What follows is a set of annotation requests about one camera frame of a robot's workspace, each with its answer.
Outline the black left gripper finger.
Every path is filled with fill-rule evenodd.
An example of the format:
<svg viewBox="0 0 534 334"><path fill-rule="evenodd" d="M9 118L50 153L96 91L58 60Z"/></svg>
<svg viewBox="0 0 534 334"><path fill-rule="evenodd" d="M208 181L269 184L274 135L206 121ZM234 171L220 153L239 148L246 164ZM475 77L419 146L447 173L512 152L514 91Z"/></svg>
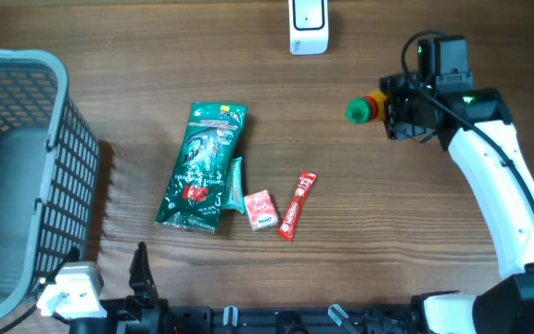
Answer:
<svg viewBox="0 0 534 334"><path fill-rule="evenodd" d="M67 263L76 263L80 260L81 252L78 247L72 247L67 255L61 260L61 262L57 265L55 270L53 271L53 277L56 277L59 271L64 267Z"/></svg>
<svg viewBox="0 0 534 334"><path fill-rule="evenodd" d="M150 270L147 247L144 241L138 243L129 269L129 287L134 295L144 301L157 302L159 295Z"/></svg>

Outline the yellow red bottle green cap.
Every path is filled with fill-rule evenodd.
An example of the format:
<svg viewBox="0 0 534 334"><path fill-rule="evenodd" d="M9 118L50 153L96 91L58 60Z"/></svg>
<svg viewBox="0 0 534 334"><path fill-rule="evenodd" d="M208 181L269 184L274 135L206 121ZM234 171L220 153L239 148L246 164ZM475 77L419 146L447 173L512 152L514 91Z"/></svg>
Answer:
<svg viewBox="0 0 534 334"><path fill-rule="evenodd" d="M379 89L351 100L346 118L352 123L384 122L388 111L388 97Z"/></svg>

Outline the dark green 3M package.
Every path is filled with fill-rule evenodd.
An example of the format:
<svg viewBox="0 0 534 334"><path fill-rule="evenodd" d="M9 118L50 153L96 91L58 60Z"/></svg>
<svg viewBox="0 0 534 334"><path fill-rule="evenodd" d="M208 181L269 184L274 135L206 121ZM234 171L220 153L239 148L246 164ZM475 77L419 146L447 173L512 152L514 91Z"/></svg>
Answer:
<svg viewBox="0 0 534 334"><path fill-rule="evenodd" d="M213 233L226 202L226 181L248 108L225 103L191 105L172 176L155 222Z"/></svg>

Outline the light green wipes packet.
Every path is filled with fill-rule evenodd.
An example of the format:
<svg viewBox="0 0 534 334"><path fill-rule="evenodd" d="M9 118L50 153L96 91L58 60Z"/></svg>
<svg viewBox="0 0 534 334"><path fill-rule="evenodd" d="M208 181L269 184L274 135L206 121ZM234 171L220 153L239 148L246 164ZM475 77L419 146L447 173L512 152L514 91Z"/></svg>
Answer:
<svg viewBox="0 0 534 334"><path fill-rule="evenodd" d="M245 203L242 188L242 158L233 158L229 163L226 182L226 200L223 204L225 210L235 210L245 213Z"/></svg>

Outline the small red white box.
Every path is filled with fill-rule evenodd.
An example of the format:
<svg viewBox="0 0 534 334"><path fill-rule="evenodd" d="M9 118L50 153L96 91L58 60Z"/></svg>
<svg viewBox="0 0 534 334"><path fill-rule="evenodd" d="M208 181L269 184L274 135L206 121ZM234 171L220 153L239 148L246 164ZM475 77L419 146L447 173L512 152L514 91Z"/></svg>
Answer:
<svg viewBox="0 0 534 334"><path fill-rule="evenodd" d="M244 204L253 231L278 224L277 212L267 190L246 195Z"/></svg>

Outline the red Nescafe sachet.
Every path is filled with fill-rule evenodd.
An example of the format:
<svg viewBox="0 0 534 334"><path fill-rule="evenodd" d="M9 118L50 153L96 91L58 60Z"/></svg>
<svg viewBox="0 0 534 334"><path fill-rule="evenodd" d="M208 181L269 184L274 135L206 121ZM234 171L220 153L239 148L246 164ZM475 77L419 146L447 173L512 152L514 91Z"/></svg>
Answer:
<svg viewBox="0 0 534 334"><path fill-rule="evenodd" d="M284 240L293 239L300 213L316 179L317 175L314 173L307 171L300 173L298 184L278 230L279 236Z"/></svg>

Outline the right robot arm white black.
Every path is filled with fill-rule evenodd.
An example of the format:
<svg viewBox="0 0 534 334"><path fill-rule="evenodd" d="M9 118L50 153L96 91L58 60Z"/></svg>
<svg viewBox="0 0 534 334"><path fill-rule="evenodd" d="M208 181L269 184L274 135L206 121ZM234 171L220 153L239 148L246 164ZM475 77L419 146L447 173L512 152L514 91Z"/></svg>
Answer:
<svg viewBox="0 0 534 334"><path fill-rule="evenodd" d="M174 308L153 283L146 247L130 268L138 333L534 333L534 180L520 153L501 94L476 89L466 40L438 30L416 33L417 71L383 78L391 139L436 137L461 169L486 221L500 282L481 295L439 291L407 304L346 309L221 311Z"/></svg>

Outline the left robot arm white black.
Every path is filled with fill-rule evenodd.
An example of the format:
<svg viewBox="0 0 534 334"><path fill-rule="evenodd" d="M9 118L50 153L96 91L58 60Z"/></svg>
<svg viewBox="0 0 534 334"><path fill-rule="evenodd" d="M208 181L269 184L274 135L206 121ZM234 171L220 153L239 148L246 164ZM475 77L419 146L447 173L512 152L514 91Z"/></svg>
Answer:
<svg viewBox="0 0 534 334"><path fill-rule="evenodd" d="M91 263L66 263L48 288L53 295L39 301L41 315L66 324L71 333L178 333L179 321L161 299L151 274L147 247L140 242L129 269L131 295L101 300L103 282Z"/></svg>

